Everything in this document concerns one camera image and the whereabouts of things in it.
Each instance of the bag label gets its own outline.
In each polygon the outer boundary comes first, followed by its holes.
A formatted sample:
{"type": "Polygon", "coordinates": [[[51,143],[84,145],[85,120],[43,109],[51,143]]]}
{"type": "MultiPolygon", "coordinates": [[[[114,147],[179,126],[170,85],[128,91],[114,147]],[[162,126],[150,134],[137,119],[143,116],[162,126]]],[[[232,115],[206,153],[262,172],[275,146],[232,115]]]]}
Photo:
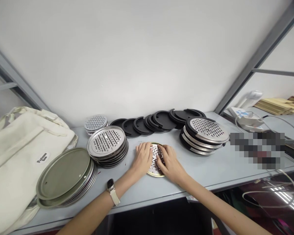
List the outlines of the bag label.
{"type": "Polygon", "coordinates": [[[50,153],[48,153],[48,152],[43,153],[37,159],[36,164],[39,164],[39,165],[44,164],[45,162],[48,161],[49,157],[50,157],[50,153]]]}

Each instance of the white canvas bag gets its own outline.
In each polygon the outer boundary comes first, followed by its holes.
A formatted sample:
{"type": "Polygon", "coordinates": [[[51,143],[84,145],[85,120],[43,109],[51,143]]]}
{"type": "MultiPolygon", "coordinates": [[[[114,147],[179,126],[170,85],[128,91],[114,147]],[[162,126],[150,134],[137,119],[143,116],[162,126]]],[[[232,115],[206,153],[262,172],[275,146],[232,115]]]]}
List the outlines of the white canvas bag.
{"type": "MultiPolygon", "coordinates": [[[[19,219],[24,218],[23,213],[36,195],[41,173],[74,136],[63,120],[45,110],[17,107],[0,119],[0,233],[25,224],[19,219]],[[10,124],[4,128],[6,120],[10,124]]],[[[30,214],[37,211],[34,207],[30,214]]]]}

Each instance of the table surface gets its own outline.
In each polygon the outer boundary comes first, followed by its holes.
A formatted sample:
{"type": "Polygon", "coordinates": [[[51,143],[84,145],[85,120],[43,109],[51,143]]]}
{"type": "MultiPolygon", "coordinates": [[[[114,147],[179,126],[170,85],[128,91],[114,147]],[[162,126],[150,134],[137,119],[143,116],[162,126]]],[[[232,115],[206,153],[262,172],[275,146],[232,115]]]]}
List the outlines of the table surface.
{"type": "MultiPolygon", "coordinates": [[[[210,112],[206,113],[206,115],[208,118],[214,119],[222,124],[229,133],[238,132],[234,124],[218,114],[210,112]]],[[[73,129],[73,131],[79,136],[77,147],[85,148],[89,137],[85,130],[79,128],[73,129]]],[[[208,190],[234,187],[235,185],[269,176],[268,171],[258,169],[257,165],[248,163],[248,159],[240,157],[238,152],[234,150],[234,146],[231,146],[229,142],[221,149],[218,149],[213,155],[204,157],[185,149],[180,143],[179,133],[179,130],[173,129],[166,133],[128,138],[129,151],[126,158],[115,168],[99,168],[94,185],[80,201],[67,208],[40,209],[27,225],[11,234],[34,233],[66,224],[105,190],[106,182],[109,179],[113,178],[117,180],[130,168],[135,157],[135,146],[141,142],[158,142],[173,146],[178,160],[188,174],[208,190]]],[[[292,170],[294,170],[294,163],[286,158],[285,171],[292,170]]],[[[188,193],[171,183],[166,177],[154,178],[150,175],[145,175],[124,194],[119,206],[113,208],[109,214],[128,211],[185,196],[188,196],[188,193]]]]}

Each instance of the watch strap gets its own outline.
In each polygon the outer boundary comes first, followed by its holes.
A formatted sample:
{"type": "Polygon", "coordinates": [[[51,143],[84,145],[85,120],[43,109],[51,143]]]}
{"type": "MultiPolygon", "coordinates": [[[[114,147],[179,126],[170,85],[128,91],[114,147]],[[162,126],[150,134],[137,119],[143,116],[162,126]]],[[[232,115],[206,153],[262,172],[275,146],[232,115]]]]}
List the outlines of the watch strap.
{"type": "Polygon", "coordinates": [[[119,198],[118,198],[118,196],[117,196],[117,194],[116,194],[116,192],[115,192],[115,189],[112,189],[112,190],[110,191],[110,196],[111,196],[111,198],[112,198],[112,201],[113,201],[114,205],[115,205],[115,206],[119,205],[120,200],[119,200],[119,198]]]}

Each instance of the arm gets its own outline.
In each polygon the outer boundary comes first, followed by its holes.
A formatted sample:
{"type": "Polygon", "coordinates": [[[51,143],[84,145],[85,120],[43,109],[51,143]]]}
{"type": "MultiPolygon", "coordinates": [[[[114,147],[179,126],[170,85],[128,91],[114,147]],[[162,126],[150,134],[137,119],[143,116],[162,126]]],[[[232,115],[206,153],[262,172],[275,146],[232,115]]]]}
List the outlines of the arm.
{"type": "MultiPolygon", "coordinates": [[[[150,147],[152,147],[151,143],[141,143],[136,146],[136,158],[132,167],[114,184],[118,198],[121,198],[133,184],[147,173],[153,159],[150,147]]],[[[113,206],[110,193],[104,191],[67,223],[57,235],[91,234],[113,206]]]]}
{"type": "Polygon", "coordinates": [[[175,150],[172,147],[168,145],[158,145],[158,147],[162,151],[166,164],[164,166],[159,157],[157,157],[157,164],[161,171],[173,183],[178,184],[181,188],[207,207],[212,213],[218,216],[237,235],[271,234],[190,177],[177,160],[175,150]]]}

